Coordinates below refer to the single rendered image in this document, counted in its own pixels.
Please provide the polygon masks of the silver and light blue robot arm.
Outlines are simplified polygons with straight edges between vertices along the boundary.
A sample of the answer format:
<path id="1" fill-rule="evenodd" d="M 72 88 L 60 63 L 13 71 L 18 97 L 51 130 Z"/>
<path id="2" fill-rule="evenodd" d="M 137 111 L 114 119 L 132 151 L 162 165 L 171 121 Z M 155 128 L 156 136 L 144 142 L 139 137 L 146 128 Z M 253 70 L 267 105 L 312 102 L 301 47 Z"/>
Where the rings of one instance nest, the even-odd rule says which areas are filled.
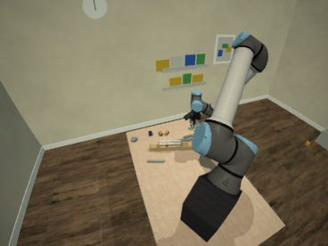
<path id="1" fill-rule="evenodd" d="M 234 54 L 219 96 L 208 104 L 202 101 L 201 91 L 192 91 L 195 100 L 191 96 L 193 111 L 187 113 L 184 119 L 188 120 L 195 112 L 209 116 L 196 127 L 192 148 L 201 156 L 218 162 L 212 173 L 208 173 L 209 181 L 224 192 L 237 195 L 258 147 L 240 135 L 233 135 L 232 124 L 243 88 L 264 70 L 268 51 L 265 45 L 246 31 L 233 41 L 232 48 Z"/>

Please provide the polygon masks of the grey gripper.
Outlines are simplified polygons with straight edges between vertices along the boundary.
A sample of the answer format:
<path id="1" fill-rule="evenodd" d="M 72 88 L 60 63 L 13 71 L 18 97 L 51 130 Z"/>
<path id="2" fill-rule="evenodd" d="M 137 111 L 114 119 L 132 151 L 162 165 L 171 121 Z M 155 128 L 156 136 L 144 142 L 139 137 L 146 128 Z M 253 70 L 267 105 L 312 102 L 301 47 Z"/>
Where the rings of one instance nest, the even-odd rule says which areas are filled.
<path id="1" fill-rule="evenodd" d="M 200 119 L 200 116 L 201 116 L 201 113 L 200 112 L 196 112 L 196 114 L 193 115 L 190 118 L 190 126 L 192 127 L 192 129 L 194 128 L 194 126 L 198 125 L 198 123 L 196 122 L 196 120 L 199 120 Z M 192 123 L 195 123 L 195 125 L 193 125 Z"/>

